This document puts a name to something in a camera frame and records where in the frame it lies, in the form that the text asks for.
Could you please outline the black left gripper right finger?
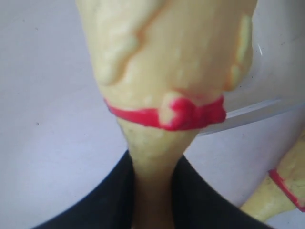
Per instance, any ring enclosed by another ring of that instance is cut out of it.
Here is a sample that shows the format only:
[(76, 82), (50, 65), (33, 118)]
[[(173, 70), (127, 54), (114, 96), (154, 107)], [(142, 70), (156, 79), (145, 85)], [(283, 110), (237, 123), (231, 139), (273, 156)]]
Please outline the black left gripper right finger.
[(177, 229), (270, 229), (216, 192), (183, 156), (172, 178), (172, 210)]

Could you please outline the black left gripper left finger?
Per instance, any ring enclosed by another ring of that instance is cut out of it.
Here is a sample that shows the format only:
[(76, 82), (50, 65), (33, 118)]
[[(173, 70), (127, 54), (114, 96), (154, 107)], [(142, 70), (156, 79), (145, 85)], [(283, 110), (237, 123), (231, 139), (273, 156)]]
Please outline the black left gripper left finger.
[(134, 172), (126, 151), (106, 178), (78, 203), (36, 229), (130, 229)]

